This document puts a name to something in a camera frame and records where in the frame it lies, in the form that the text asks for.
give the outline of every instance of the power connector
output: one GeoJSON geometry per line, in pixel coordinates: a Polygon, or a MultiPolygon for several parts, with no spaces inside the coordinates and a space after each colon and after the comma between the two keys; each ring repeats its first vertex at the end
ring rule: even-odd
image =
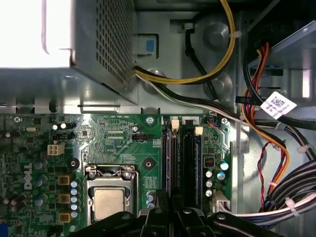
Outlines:
{"type": "Polygon", "coordinates": [[[213,194],[212,198],[212,211],[213,213],[222,211],[220,205],[231,209],[231,201],[229,201],[222,192],[217,191],[213,194]]]}

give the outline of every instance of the barcode label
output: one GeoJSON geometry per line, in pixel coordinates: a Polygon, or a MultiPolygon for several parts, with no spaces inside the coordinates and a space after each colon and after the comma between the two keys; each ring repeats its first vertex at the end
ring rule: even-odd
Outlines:
{"type": "Polygon", "coordinates": [[[278,119],[293,110],[296,106],[297,104],[275,91],[262,103],[260,108],[274,119],[278,119]]]}

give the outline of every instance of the perforated metal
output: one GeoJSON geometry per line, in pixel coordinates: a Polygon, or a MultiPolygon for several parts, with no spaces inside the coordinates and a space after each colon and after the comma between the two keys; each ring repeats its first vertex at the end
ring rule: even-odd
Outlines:
{"type": "Polygon", "coordinates": [[[120,83],[131,82],[132,0],[96,0],[96,60],[120,83]]]}

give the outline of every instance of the cable tie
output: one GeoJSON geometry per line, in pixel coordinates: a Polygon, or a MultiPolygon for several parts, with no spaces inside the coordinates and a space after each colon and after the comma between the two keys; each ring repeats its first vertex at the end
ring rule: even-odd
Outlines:
{"type": "Polygon", "coordinates": [[[229,35],[229,37],[240,38],[242,36],[241,31],[235,31],[229,35]]]}
{"type": "Polygon", "coordinates": [[[291,212],[293,213],[294,216],[299,216],[300,214],[297,212],[295,209],[295,202],[293,199],[286,197],[285,198],[285,204],[287,205],[288,208],[290,208],[291,212]]]}
{"type": "Polygon", "coordinates": [[[274,187],[277,186],[277,184],[274,183],[274,182],[269,182],[268,185],[269,185],[269,186],[274,186],[274,187]]]}
{"type": "Polygon", "coordinates": [[[310,144],[298,147],[296,150],[299,154],[305,153],[309,148],[311,148],[310,144]]]}
{"type": "Polygon", "coordinates": [[[285,123],[279,122],[279,123],[276,125],[275,130],[276,130],[276,131],[284,131],[285,128],[286,128],[286,126],[287,126],[287,125],[286,125],[285,123]]]}

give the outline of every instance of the wire bundle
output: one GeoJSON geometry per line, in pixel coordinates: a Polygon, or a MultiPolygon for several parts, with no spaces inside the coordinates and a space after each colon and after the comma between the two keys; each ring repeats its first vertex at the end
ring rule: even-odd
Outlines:
{"type": "Polygon", "coordinates": [[[220,63],[215,67],[214,70],[212,70],[211,72],[207,73],[206,75],[203,75],[200,77],[189,78],[189,79],[171,79],[171,78],[157,76],[155,74],[152,74],[152,73],[136,66],[135,67],[136,74],[138,74],[142,78],[147,79],[151,82],[156,82],[156,83],[161,83],[161,84],[201,84],[201,83],[208,82],[209,80],[218,77],[218,75],[221,74],[223,69],[228,64],[230,58],[232,57],[234,47],[235,47],[235,42],[236,42],[235,35],[234,35],[235,23],[234,23],[233,13],[232,13],[232,11],[227,3],[227,0],[220,0],[220,3],[222,4],[222,6],[225,10],[225,14],[226,14],[226,17],[228,20],[229,29],[231,32],[231,37],[230,37],[228,49],[227,49],[224,57],[222,58],[220,63]]]}
{"type": "MultiPolygon", "coordinates": [[[[258,54],[259,54],[259,64],[258,64],[258,68],[256,70],[256,73],[251,81],[251,85],[254,87],[255,91],[258,91],[259,89],[259,82],[260,82],[260,78],[262,75],[262,72],[264,70],[266,61],[267,61],[267,57],[269,54],[269,44],[266,43],[265,46],[261,47],[259,50],[257,50],[258,54]]],[[[252,94],[250,93],[249,88],[245,91],[244,96],[248,96],[251,97],[252,94]]],[[[281,158],[281,162],[280,165],[272,179],[272,183],[278,183],[284,172],[286,171],[286,169],[288,168],[289,165],[289,159],[290,159],[290,155],[286,149],[285,143],[280,140],[278,137],[274,136],[273,134],[268,133],[267,131],[259,128],[256,123],[255,123],[255,119],[254,119],[254,114],[255,114],[255,106],[252,105],[246,105],[243,104],[241,105],[241,111],[244,114],[244,118],[247,121],[247,123],[250,125],[250,127],[255,130],[257,133],[259,133],[260,135],[262,135],[263,137],[265,137],[269,142],[275,144],[276,146],[280,147],[282,152],[281,152],[281,157],[284,157],[284,159],[281,158]]],[[[268,193],[270,193],[273,190],[273,186],[269,187],[268,193]]]]}

